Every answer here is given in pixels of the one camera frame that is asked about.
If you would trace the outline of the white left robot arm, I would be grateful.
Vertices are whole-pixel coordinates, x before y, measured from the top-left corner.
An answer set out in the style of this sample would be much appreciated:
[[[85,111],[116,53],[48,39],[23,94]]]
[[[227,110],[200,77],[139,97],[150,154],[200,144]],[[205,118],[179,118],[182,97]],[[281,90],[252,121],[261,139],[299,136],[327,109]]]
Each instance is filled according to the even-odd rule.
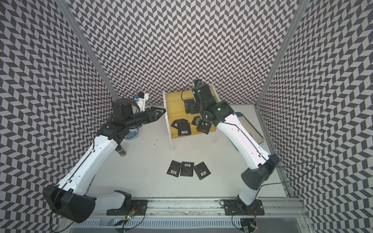
[[[51,212],[76,223],[82,223],[92,214],[106,211],[109,214],[127,214],[132,209],[131,194],[116,190],[114,194],[87,196],[90,184],[108,156],[116,151],[126,152],[121,142],[131,129],[158,121],[166,109],[140,108],[131,99],[118,99],[112,103],[113,112],[99,129],[92,145],[74,168],[56,185],[43,189],[43,197]]]

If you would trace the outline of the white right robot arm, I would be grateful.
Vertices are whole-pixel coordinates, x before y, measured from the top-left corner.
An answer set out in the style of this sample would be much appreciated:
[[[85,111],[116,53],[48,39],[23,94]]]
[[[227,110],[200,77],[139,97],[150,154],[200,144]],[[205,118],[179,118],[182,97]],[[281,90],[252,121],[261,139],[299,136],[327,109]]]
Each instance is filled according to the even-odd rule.
[[[279,157],[260,147],[226,101],[216,102],[208,84],[197,79],[191,91],[194,106],[202,119],[222,131],[246,161],[248,168],[241,174],[244,186],[237,196],[237,208],[243,214],[250,214],[259,207],[256,197],[262,184],[274,172]]]

